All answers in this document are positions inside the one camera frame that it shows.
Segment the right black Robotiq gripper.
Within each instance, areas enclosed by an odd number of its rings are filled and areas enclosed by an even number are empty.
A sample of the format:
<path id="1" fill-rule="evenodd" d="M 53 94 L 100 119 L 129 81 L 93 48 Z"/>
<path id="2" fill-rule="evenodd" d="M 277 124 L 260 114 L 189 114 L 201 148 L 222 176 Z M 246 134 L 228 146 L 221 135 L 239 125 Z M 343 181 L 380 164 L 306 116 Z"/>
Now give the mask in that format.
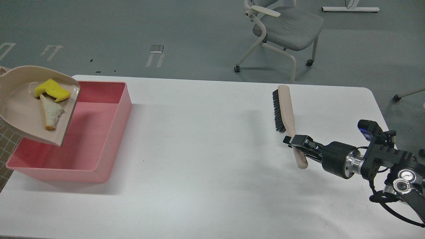
<path id="1" fill-rule="evenodd" d="M 308 135 L 285 136 L 283 143 L 301 151 L 305 157 L 321 163 L 326 172 L 344 179 L 360 174 L 363 158 L 358 148 L 352 145 L 331 142 L 324 146 L 313 141 Z"/>

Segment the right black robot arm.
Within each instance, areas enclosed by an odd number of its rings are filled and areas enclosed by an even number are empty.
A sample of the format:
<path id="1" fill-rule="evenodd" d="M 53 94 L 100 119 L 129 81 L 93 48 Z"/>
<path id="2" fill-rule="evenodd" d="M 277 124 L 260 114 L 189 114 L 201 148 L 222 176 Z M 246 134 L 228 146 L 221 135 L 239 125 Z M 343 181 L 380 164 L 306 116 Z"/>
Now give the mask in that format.
<path id="1" fill-rule="evenodd" d="M 364 155 L 358 147 L 341 142 L 322 145 L 307 135 L 286 136 L 283 143 L 300 150 L 338 177 L 349 179 L 354 174 L 361 175 L 373 192 L 369 197 L 371 202 L 379 203 L 402 221 L 424 227 L 424 163 L 412 153 L 395 148 L 396 131 L 383 131 L 377 122 L 364 119 L 358 121 L 357 127 L 369 141 L 363 147 Z M 398 201 L 410 206 L 421 222 L 401 216 L 387 206 Z"/>

